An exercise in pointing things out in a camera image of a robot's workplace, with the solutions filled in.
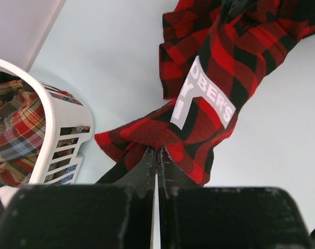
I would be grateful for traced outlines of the red black plaid shirt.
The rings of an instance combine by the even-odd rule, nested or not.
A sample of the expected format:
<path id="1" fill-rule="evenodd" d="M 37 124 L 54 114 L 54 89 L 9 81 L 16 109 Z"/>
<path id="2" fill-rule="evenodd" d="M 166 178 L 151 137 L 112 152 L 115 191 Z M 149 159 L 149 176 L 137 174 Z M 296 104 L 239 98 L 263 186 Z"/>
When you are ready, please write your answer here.
<path id="1" fill-rule="evenodd" d="M 221 22 L 222 1 L 179 1 L 163 14 L 160 80 L 168 103 L 116 129 L 99 147 L 129 171 L 152 147 L 200 186 L 210 180 L 214 148 L 235 129 L 238 114 L 265 76 L 302 39 L 315 34 L 315 1 L 256 1 Z"/>

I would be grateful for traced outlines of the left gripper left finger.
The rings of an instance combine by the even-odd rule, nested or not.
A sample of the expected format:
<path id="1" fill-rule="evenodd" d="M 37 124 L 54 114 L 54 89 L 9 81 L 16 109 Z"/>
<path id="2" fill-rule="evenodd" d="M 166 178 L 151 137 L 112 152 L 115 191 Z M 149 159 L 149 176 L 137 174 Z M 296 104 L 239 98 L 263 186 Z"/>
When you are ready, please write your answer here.
<path id="1" fill-rule="evenodd" d="M 106 172 L 96 184 L 112 184 L 131 187 L 140 198 L 154 189 L 156 151 L 148 148 L 141 160 L 129 171 L 125 167 L 125 156 Z"/>

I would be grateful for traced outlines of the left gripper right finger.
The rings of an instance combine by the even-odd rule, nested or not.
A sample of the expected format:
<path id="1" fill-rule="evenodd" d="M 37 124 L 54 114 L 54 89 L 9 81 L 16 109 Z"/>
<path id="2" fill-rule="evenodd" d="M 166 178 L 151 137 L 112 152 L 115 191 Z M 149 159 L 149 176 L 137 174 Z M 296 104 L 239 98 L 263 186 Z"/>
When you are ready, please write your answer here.
<path id="1" fill-rule="evenodd" d="M 178 167 L 166 147 L 162 147 L 157 154 L 157 175 L 159 190 L 166 199 L 179 189 L 202 188 Z"/>

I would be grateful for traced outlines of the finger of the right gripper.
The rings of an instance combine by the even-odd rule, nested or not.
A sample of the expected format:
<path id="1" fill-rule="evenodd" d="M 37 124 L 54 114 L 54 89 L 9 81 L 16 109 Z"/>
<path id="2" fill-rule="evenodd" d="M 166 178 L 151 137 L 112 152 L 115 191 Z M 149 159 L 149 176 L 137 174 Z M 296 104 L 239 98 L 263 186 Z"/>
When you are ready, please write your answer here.
<path id="1" fill-rule="evenodd" d="M 256 0 L 223 0 L 221 5 L 221 22 L 232 22 Z"/>

